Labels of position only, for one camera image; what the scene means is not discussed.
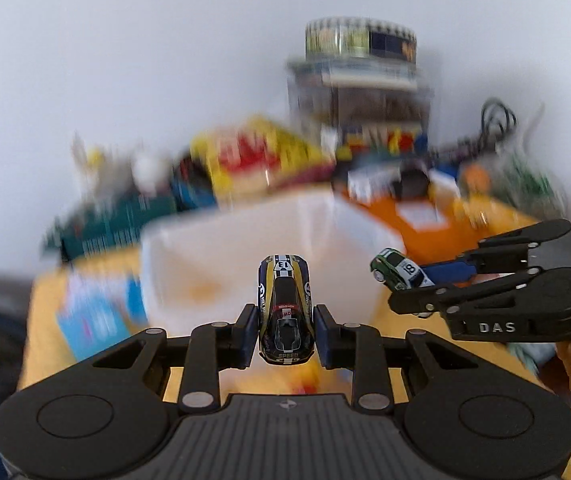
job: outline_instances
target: jar lid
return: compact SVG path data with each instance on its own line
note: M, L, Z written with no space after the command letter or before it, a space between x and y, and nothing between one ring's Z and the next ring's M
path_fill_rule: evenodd
M305 54L313 57L377 57L415 63L417 37L396 23L366 18L322 18L305 29Z
M348 28L366 28L374 32L382 32L384 34L393 34L399 38L413 41L416 43L417 35L408 27L397 25L392 22L384 22L383 20L371 20L369 18L354 18L349 16L332 16L329 18L319 18L312 20L305 27L308 30L318 30L320 28L335 28L335 27L348 27Z

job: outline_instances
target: black device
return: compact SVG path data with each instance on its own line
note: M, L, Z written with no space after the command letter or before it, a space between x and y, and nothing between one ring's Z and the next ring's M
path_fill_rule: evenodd
M314 311L326 368L353 370L342 394L233 394L218 372L245 368L258 309L191 336L147 329L14 394L0 407L0 455L15 478L560 479L571 409L554 394L423 330L405 339ZM163 402L183 367L176 403ZM393 400L400 368L409 402Z
M571 223L550 220L479 241L457 261L479 274L513 272L459 288L397 291L398 314L440 312L453 339L556 342L571 339Z

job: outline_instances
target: yellow tablecloth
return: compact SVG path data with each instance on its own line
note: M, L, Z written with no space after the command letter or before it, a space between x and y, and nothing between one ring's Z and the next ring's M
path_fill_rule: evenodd
M115 251L105 256L90 258L76 264L76 268L93 274L126 272L138 274L138 249ZM62 305L65 296L67 276L66 270L59 270L45 274L35 282L28 318L28 341L20 380L21 388L49 377L75 362L56 321L56 311ZM415 316L398 316L387 308L386 299L386 291L382 288L380 304L372 323L382 335L403 337L410 328L420 327L450 339L447 327L440 317L432 316L429 319L417 319ZM457 341L456 344L520 377L540 384L536 377L498 344L460 341ZM180 369L172 370L166 390L166 400L176 400L178 397L180 374ZM407 396L401 377L396 370L392 370L391 377L395 400L403 402ZM571 460L563 477L566 480L571 480Z

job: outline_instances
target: white wall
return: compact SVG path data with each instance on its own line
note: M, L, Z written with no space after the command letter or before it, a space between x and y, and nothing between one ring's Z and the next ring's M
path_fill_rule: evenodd
M571 0L0 0L0 269L43 268L41 235L76 197L74 130L177 151L282 114L305 23L345 14L414 28L436 140L475 134L489 95L523 117L545 102L533 145L571 193Z

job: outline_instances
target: die-cast car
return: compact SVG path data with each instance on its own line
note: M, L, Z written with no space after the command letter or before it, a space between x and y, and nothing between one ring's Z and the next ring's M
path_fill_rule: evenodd
M395 249L386 248L374 256L370 270L377 282L385 283L392 293L418 286L430 286L434 283L425 275L421 267ZM432 313L417 314L418 317L430 317Z
M300 256L268 256L258 268L259 354L270 364L306 362L314 353L308 264Z

